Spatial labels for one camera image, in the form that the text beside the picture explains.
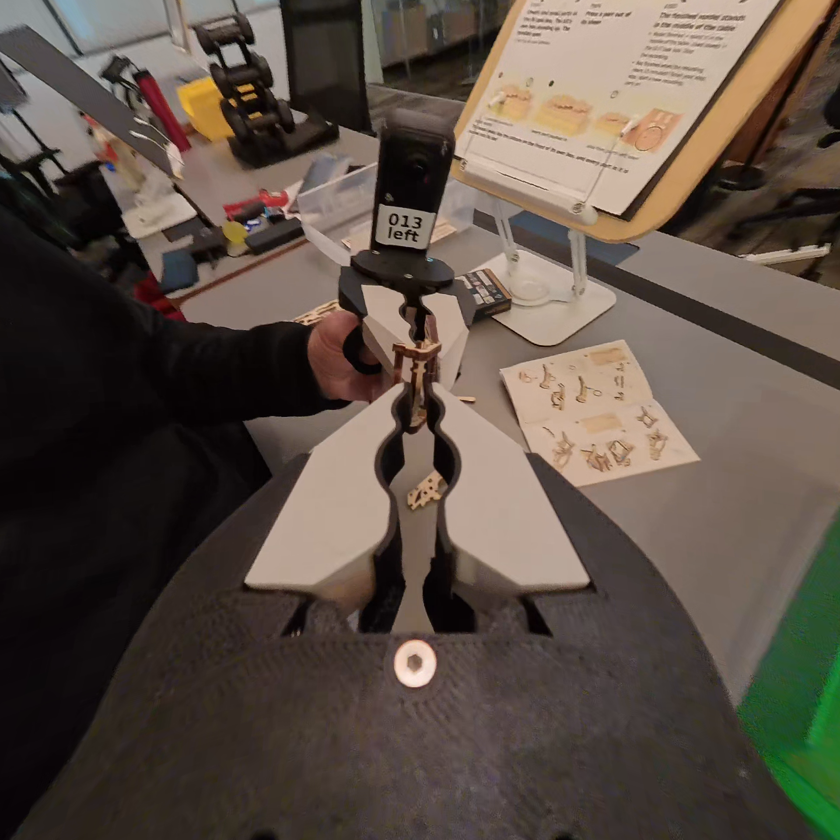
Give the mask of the white cloth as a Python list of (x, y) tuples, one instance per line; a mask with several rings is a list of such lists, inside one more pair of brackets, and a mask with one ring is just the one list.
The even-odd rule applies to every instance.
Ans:
[(136, 203), (122, 213), (125, 230), (135, 240), (157, 235), (195, 217), (194, 206), (178, 192), (169, 192), (147, 203)]

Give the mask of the yellow plastic bin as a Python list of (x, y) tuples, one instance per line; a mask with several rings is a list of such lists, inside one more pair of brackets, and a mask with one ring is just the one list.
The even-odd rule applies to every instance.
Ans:
[(218, 142), (234, 137), (221, 109), (227, 101), (210, 76), (184, 83), (175, 93), (193, 129), (206, 140)]

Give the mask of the red bottle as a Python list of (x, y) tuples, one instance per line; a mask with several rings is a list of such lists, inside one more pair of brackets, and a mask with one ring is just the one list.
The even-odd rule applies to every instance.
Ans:
[(137, 69), (133, 73), (133, 79), (149, 110), (160, 123), (163, 134), (179, 152), (189, 151), (192, 148), (190, 141), (187, 139), (181, 123), (174, 115), (157, 80), (147, 69)]

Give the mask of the white metal bar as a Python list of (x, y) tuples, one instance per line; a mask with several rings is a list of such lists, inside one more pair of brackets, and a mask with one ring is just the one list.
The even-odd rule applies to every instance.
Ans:
[(832, 250), (831, 244), (804, 245), (797, 248), (743, 254), (738, 257), (759, 266), (782, 266), (802, 262), (813, 263), (829, 256)]

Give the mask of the green plastic crate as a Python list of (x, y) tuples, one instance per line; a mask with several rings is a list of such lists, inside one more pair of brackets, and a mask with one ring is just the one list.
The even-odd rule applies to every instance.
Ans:
[(839, 838), (838, 537), (825, 540), (789, 604), (738, 716), (818, 838)]

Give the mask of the black flat device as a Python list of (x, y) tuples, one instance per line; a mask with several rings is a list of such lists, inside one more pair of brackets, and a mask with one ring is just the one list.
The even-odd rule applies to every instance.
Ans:
[(245, 238), (247, 250), (253, 256), (261, 256), (275, 249), (282, 249), (305, 238), (300, 219), (287, 218), (275, 224), (256, 230)]

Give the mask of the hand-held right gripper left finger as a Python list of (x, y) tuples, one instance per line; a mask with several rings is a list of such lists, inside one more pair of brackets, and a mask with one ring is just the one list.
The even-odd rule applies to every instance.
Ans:
[(401, 572), (392, 483), (406, 419), (407, 386), (394, 385), (302, 459), (245, 587), (330, 602), (346, 617), (374, 599), (379, 566)]

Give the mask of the wooden book stand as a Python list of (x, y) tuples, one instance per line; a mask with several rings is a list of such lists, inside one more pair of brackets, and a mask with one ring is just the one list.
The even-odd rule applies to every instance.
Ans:
[[(525, 2), (546, 1), (518, 1), (512, 5), (458, 119), (456, 145), (480, 95), (487, 89), (493, 67)], [(823, 1), (771, 2), (782, 3), (777, 14), (756, 39), (696, 132), (681, 147), (662, 178), (629, 219), (599, 215), (579, 203), (535, 202), (528, 194), (505, 192), (465, 175), (455, 154), (453, 177), (493, 197), (492, 213), (497, 222), (502, 255), (493, 258), (487, 267), (512, 297), (511, 310), (497, 315), (499, 322), (531, 343), (552, 347), (615, 305), (616, 294), (587, 276), (586, 236), (604, 243), (622, 244), (641, 238), (669, 221), (832, 7), (832, 2)], [(521, 230), (513, 233), (508, 219), (520, 211), (566, 226), (570, 246), (556, 245)]]

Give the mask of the black slanted board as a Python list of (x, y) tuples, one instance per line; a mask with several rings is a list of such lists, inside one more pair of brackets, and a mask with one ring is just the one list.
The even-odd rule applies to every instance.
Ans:
[(168, 177), (182, 178), (183, 160), (175, 144), (31, 27), (4, 30), (1, 52)]

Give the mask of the person's left forearm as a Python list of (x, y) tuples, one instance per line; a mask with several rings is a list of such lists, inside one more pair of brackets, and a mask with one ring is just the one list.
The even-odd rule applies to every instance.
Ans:
[(185, 425), (309, 417), (347, 405), (327, 397), (312, 369), (313, 332), (295, 322), (236, 330), (158, 318), (143, 339), (143, 367)]

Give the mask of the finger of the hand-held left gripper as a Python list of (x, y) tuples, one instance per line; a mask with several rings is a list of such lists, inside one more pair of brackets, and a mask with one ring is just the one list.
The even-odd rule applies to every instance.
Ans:
[(397, 344), (408, 345), (409, 324), (404, 319), (402, 308), (404, 296), (398, 291), (381, 286), (362, 286), (366, 315), (361, 320), (364, 349), (361, 360), (372, 364), (379, 362), (382, 372), (371, 377), (374, 379), (369, 399), (375, 400), (396, 382), (410, 376), (410, 361), (403, 359), (402, 367), (395, 365), (394, 347)]
[(433, 294), (422, 298), (423, 306), (434, 317), (437, 341), (438, 382), (445, 389), (452, 389), (459, 374), (469, 327), (461, 311), (459, 300), (449, 294)]

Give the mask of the small wooden model part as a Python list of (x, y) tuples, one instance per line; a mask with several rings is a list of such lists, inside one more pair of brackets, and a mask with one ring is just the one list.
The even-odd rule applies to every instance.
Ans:
[(410, 511), (425, 508), (430, 502), (440, 501), (447, 489), (446, 480), (436, 471), (431, 472), (406, 495), (406, 504)]

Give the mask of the person's left hand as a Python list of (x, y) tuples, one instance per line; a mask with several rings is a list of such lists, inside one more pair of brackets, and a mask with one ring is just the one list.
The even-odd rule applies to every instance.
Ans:
[(343, 345), (359, 319), (349, 311), (331, 312), (310, 332), (308, 360), (322, 395), (331, 401), (372, 403), (387, 389), (384, 375), (357, 371), (343, 354)]

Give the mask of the black dumbbell rack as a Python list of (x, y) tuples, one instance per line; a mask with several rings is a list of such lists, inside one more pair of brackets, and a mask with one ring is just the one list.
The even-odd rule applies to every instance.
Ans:
[(196, 40), (213, 60), (209, 72), (221, 93), (220, 112), (232, 131), (233, 156), (256, 170), (296, 158), (337, 141), (340, 128), (315, 112), (298, 122), (288, 101), (273, 92), (268, 61), (252, 50), (254, 30), (244, 14), (194, 27)]

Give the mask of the wooden model assembly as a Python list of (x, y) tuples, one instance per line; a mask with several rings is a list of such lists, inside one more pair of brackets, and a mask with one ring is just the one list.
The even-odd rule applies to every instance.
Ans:
[(416, 434), (427, 423), (433, 385), (438, 381), (438, 355), (442, 344), (437, 338), (425, 338), (414, 345), (395, 343), (392, 385), (406, 385), (410, 396), (410, 416), (404, 430)]

